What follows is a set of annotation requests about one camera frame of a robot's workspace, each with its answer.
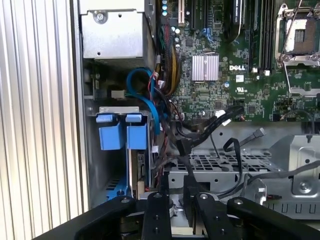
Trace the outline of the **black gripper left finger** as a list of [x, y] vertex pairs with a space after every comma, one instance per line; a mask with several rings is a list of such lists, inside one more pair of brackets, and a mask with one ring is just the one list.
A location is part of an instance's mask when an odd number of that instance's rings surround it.
[[147, 199], [119, 196], [94, 208], [93, 219], [84, 218], [84, 226], [75, 240], [170, 240], [169, 174], [159, 180], [157, 192]]

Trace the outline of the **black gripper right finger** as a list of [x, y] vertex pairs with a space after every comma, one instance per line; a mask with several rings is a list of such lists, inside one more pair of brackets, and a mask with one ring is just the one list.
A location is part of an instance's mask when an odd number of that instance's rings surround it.
[[226, 204], [183, 178], [183, 206], [196, 235], [209, 240], [318, 240], [319, 230], [243, 197]]

